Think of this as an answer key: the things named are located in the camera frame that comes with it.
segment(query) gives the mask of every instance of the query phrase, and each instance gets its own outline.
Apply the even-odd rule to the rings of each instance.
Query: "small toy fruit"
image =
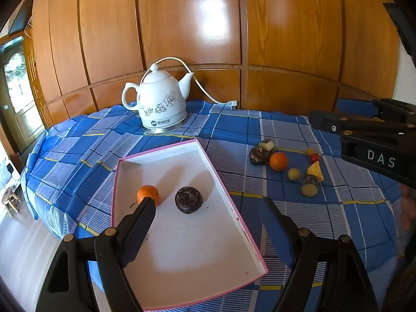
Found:
[[[259,148],[266,149],[267,151],[271,151],[275,148],[275,144],[270,138],[266,138],[259,143]]]
[[[319,161],[321,159],[321,157],[317,154],[317,153],[313,153],[311,154],[311,156],[309,157],[309,160],[311,161],[311,164]]]
[[[319,180],[314,175],[306,175],[302,181],[300,191],[303,196],[315,197],[318,194]]]
[[[298,169],[294,169],[294,168],[290,169],[288,171],[288,178],[293,182],[298,180],[300,178],[300,171]]]
[[[181,187],[175,195],[175,204],[180,211],[190,214],[202,205],[201,193],[192,186]]]
[[[284,153],[274,153],[270,156],[269,165],[274,171],[283,171],[288,164],[288,157]]]
[[[314,154],[314,153],[315,153],[315,149],[314,149],[314,148],[312,148],[312,147],[308,147],[308,148],[306,148],[306,150],[305,150],[305,154],[306,154],[306,156],[308,156],[308,157],[312,156],[312,154]]]
[[[143,185],[136,193],[136,200],[138,204],[141,203],[141,201],[145,197],[150,197],[155,201],[156,206],[158,206],[161,203],[159,191],[157,190],[156,186],[153,185]]]
[[[321,167],[319,166],[318,160],[306,170],[306,174],[314,175],[319,180],[319,182],[324,181],[324,176],[322,175]]]
[[[250,162],[254,165],[267,165],[270,153],[265,148],[254,147],[250,150]]]

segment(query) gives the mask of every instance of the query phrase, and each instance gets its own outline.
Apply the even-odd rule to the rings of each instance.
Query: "yellow ball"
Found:
[[[298,169],[290,169],[289,171],[288,171],[288,178],[291,180],[291,181],[296,181],[296,180],[298,180],[299,178],[300,178],[300,171],[298,170]]]
[[[312,148],[312,147],[306,148],[306,150],[305,150],[305,154],[308,157],[312,156],[314,153],[315,153],[315,149]]]

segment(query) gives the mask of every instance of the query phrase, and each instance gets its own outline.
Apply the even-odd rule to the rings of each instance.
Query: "orange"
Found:
[[[159,197],[159,191],[156,186],[153,185],[143,185],[136,193],[136,200],[140,204],[143,198],[150,197],[155,201],[156,206],[161,203]]]
[[[274,171],[283,171],[288,164],[288,157],[284,153],[274,153],[270,156],[269,165]]]

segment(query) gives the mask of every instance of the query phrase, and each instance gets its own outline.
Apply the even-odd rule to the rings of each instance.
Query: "tray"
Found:
[[[137,258],[124,269],[144,310],[171,309],[213,299],[268,273],[250,232],[205,151],[194,139],[119,160],[112,226],[132,213],[137,190],[158,188],[156,209]],[[184,214],[175,194],[193,186],[202,207]]]

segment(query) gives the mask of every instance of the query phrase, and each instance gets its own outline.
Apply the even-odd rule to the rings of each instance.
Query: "white floor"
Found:
[[[0,276],[26,312],[36,310],[59,243],[40,219],[32,218],[24,201],[19,214],[6,215],[0,224]]]

